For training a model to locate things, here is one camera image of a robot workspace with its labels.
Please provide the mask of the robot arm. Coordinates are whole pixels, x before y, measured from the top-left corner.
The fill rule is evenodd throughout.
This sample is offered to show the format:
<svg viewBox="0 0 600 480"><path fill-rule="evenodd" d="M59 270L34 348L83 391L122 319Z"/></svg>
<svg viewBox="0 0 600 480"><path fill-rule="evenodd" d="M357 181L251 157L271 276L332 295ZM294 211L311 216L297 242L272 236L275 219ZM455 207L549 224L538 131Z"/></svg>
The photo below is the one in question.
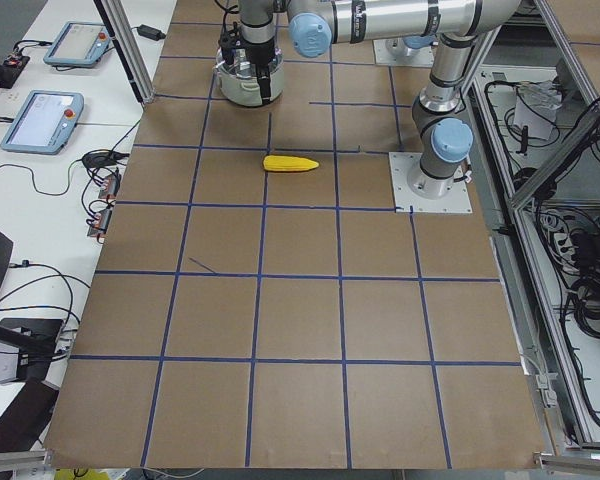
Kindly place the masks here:
<svg viewBox="0 0 600 480"><path fill-rule="evenodd" d="M424 152L407 175L417 195L438 200L451 189L473 143L468 125L452 117L482 14L480 1L291 1L289 34L296 51L317 57L332 44L436 35L429 83L412 107Z"/></svg>
<svg viewBox="0 0 600 480"><path fill-rule="evenodd" d="M286 1L239 1L228 9L239 20L221 29L215 70L219 88L231 102L257 108L281 95L283 55L274 15L287 7Z"/></svg>

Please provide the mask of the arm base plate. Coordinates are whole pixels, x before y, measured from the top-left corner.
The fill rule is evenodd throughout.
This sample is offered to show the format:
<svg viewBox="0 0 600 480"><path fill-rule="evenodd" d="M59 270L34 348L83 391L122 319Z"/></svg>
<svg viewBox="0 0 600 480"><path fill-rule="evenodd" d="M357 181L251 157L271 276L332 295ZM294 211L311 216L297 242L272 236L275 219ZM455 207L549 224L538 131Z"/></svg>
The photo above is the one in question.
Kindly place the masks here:
<svg viewBox="0 0 600 480"><path fill-rule="evenodd" d="M419 152L389 153L395 211L471 214L473 209L461 167L448 179L433 179L421 169L420 158Z"/></svg>
<svg viewBox="0 0 600 480"><path fill-rule="evenodd" d="M434 60L437 38L404 37L374 40L375 62L385 66L430 68Z"/></svg>

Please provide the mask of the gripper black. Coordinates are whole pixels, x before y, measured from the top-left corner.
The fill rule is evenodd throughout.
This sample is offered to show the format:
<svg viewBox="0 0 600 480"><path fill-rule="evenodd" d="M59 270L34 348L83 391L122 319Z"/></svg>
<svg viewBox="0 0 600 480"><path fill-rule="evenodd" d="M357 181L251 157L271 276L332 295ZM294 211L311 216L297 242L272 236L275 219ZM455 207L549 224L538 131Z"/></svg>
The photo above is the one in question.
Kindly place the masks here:
<svg viewBox="0 0 600 480"><path fill-rule="evenodd" d="M218 75L258 80L262 104L270 104L274 37L254 43L245 39L239 30L226 30L220 34L218 46Z"/></svg>

